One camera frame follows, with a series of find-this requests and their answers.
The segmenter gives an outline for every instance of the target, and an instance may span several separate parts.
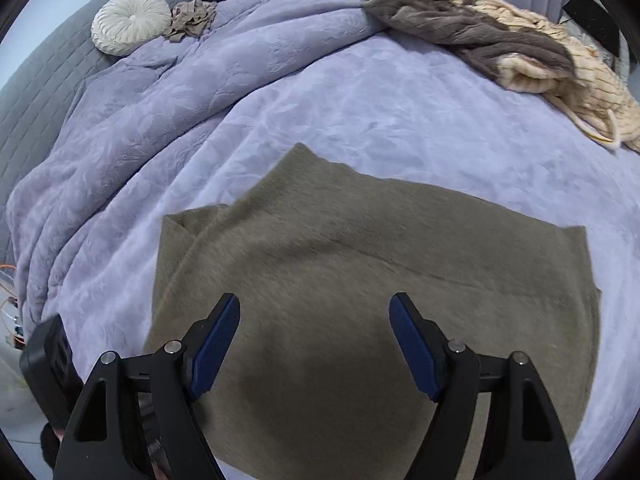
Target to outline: blue gripper pad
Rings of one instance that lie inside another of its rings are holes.
[[[193,399],[199,398],[213,386],[213,381],[222,366],[226,351],[231,345],[240,323],[240,302],[231,296],[211,329],[209,336],[193,360],[190,393]]]
[[[427,394],[431,400],[436,401],[444,384],[438,384],[436,359],[407,311],[407,307],[404,306],[402,302],[404,298],[408,300],[408,296],[403,293],[395,294],[391,298],[389,303],[391,328],[396,335],[402,354],[404,354],[404,360],[409,365],[415,385],[421,392]]]

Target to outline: crumpled brown cloth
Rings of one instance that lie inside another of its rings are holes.
[[[607,149],[625,142],[640,152],[640,105],[597,50],[563,25],[503,0],[362,0],[362,6],[389,27],[445,45],[508,90],[542,94]]]
[[[164,218],[145,346],[236,293],[238,331],[196,409],[216,457],[259,480],[402,480],[434,404],[389,324],[399,291],[474,351],[526,351],[575,434],[599,327],[584,228],[359,174],[302,144],[232,206]]]
[[[172,43],[179,42],[185,36],[199,38],[204,28],[216,15],[216,2],[180,2],[171,10],[171,25],[162,35]]]

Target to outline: bed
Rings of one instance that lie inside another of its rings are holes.
[[[49,62],[50,47],[41,47],[0,94],[0,124],[11,132],[0,159],[13,175],[3,179],[7,195],[21,179],[8,219],[28,333],[62,314],[84,377],[106,349],[140,352],[162,216],[232,203],[304,142],[361,173],[437,184],[587,227],[603,291],[601,341],[572,457],[578,478],[597,475],[640,405],[640,376],[626,365],[640,355],[637,154],[612,155],[541,98],[507,92],[440,48],[383,32],[359,0],[229,0],[199,42],[154,40],[98,73],[114,60],[92,50],[86,29],[104,1],[52,35],[62,43],[77,33],[78,49],[65,56],[71,64]],[[86,57],[77,54],[83,48]],[[128,93],[123,87],[113,113],[84,116],[124,72],[146,82]],[[64,92],[55,91],[60,84]],[[162,109],[148,99],[158,92]],[[192,94],[201,98],[189,101]],[[38,113],[43,108],[48,115]],[[157,136],[135,137],[156,118]]]

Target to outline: white pleated cushion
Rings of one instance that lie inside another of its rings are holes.
[[[105,54],[128,56],[171,23],[164,0],[109,0],[94,17],[91,39]]]

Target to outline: white tile floor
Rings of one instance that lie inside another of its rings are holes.
[[[7,293],[0,288],[0,303]],[[14,311],[5,305],[5,310]],[[5,314],[4,322],[10,326]],[[20,372],[20,351],[6,342],[8,332],[0,324],[0,428],[36,480],[51,480],[52,471],[42,459],[40,431],[46,419],[33,399]]]

